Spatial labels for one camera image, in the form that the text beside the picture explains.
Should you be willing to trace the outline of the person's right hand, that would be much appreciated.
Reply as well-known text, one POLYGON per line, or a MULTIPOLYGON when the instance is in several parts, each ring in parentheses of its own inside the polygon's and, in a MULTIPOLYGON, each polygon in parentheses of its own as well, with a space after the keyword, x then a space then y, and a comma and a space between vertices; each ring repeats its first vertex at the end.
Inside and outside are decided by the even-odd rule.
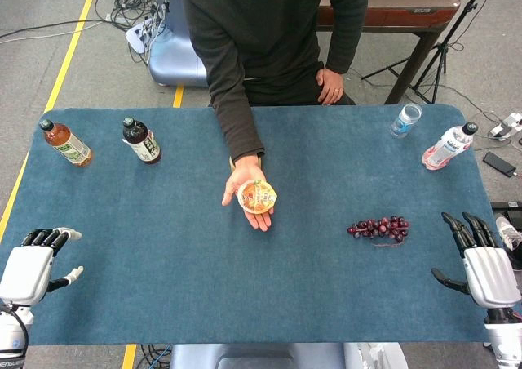
MULTIPOLYGON (((237 159, 234 162, 234 170, 228 177, 223 193, 222 205, 225 207, 231 201, 232 197, 237 193, 237 190, 249 180, 266 180, 266 177, 259 167, 259 158, 257 155, 245 156, 237 159)), ((253 229, 260 229, 267 232, 271 222, 271 215, 273 209, 263 214, 252 214, 244 211, 246 219, 249 221, 253 229)))

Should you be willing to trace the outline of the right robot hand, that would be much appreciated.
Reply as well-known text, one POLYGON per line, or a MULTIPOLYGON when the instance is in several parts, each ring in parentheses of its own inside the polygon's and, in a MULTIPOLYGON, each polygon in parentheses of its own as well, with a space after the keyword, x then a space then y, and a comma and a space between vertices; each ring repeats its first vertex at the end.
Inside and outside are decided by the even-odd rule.
POLYGON ((446 277, 439 269, 431 274, 443 286, 469 295, 485 309, 512 308, 521 302, 514 271, 507 253, 496 242, 489 225, 467 212, 459 220, 441 214, 449 226, 466 274, 464 282, 446 277))

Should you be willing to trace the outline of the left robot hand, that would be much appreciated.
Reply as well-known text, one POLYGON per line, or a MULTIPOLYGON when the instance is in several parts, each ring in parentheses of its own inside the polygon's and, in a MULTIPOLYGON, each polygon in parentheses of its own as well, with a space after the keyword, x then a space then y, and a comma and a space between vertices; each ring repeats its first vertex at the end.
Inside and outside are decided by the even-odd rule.
POLYGON ((46 293, 76 282, 84 270, 81 265, 54 280, 51 271, 63 246, 81 238, 80 232, 67 227, 30 231, 7 259, 1 279, 2 302, 15 307, 32 307, 46 293))

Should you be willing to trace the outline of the person's left hand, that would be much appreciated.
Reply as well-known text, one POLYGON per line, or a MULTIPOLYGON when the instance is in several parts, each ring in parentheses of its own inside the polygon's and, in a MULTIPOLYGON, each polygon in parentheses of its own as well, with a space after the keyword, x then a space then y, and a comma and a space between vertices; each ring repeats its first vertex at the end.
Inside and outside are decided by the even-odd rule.
POLYGON ((316 74, 316 80, 321 93, 318 102, 322 105, 338 103, 343 96, 343 76, 339 73, 324 68, 316 74))

